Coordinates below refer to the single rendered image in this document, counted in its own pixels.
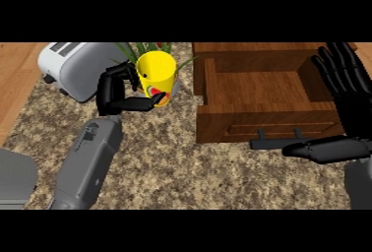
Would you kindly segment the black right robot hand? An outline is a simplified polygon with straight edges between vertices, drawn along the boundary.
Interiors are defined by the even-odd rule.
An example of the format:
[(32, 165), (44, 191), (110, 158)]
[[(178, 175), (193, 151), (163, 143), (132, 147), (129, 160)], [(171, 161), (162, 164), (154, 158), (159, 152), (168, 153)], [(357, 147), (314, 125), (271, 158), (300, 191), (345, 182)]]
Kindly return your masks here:
[(372, 78), (346, 42), (327, 42), (311, 57), (331, 96), (343, 134), (292, 144), (281, 155), (327, 164), (372, 156)]

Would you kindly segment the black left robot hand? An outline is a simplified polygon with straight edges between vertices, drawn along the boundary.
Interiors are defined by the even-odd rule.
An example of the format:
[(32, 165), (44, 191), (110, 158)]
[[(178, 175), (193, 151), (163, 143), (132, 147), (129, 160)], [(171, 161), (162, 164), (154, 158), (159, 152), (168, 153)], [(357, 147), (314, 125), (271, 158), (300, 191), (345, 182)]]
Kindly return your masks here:
[(98, 115), (117, 115), (122, 111), (150, 111), (165, 97), (160, 92), (151, 97), (125, 97), (123, 80), (129, 81), (132, 91), (140, 86), (135, 65), (125, 61), (106, 69), (98, 78), (95, 106)]

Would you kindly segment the yellow cup with fruit print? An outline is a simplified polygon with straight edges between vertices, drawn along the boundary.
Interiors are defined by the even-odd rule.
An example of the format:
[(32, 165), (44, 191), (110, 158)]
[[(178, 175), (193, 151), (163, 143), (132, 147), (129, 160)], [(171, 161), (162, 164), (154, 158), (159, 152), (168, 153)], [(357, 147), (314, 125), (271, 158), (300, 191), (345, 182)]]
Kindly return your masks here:
[(150, 51), (140, 56), (135, 67), (144, 96), (153, 97), (165, 93), (156, 104), (156, 106), (163, 106), (171, 100), (175, 83), (175, 60), (166, 52)]

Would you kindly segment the brown wooden drawer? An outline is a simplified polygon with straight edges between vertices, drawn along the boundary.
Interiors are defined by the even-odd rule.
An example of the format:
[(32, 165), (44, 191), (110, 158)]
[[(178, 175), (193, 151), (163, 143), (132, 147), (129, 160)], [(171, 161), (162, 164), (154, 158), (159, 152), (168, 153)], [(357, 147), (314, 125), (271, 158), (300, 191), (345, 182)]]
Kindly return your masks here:
[(196, 142), (308, 139), (342, 133), (311, 56), (320, 42), (194, 42)]

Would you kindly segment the white toaster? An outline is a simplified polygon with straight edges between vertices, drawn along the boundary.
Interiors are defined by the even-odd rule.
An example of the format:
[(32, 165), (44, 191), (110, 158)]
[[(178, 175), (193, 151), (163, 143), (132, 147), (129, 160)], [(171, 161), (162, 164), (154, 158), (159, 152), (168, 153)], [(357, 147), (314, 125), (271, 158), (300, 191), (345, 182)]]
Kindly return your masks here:
[(38, 56), (42, 80), (83, 103), (95, 94), (100, 74), (128, 58), (113, 42), (51, 42)]

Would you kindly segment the green potted plant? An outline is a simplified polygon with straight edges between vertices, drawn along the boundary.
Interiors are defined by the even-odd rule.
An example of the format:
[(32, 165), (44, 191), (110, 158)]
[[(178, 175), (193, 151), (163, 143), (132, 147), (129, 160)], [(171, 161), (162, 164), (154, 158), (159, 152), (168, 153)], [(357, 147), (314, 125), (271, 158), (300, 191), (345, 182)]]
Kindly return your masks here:
[[(132, 48), (128, 43), (122, 43), (122, 42), (116, 42), (114, 45), (119, 48), (123, 55), (126, 56), (126, 59), (122, 61), (116, 61), (114, 59), (111, 59), (111, 61), (116, 63), (116, 65), (119, 65), (125, 61), (129, 61), (135, 65), (140, 56), (150, 51), (163, 51), (172, 56), (172, 54), (171, 54), (172, 44), (169, 42), (135, 42), (134, 43), (135, 48)], [(178, 72), (191, 63), (191, 61), (194, 59), (196, 59), (196, 56), (190, 57), (182, 63), (178, 63), (173, 58), (175, 63), (176, 63), (176, 69), (175, 69), (175, 83), (172, 86), (172, 92), (175, 89)], [(141, 91), (141, 93), (142, 93), (140, 82), (138, 82), (138, 88), (137, 88), (135, 92), (137, 91)]]

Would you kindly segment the grey appliance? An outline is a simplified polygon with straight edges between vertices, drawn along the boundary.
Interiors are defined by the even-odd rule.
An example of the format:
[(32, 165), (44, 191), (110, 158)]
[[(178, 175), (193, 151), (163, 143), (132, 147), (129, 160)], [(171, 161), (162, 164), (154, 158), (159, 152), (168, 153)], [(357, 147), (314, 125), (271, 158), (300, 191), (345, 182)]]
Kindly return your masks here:
[(38, 180), (33, 160), (0, 149), (0, 210), (20, 210), (29, 201)]

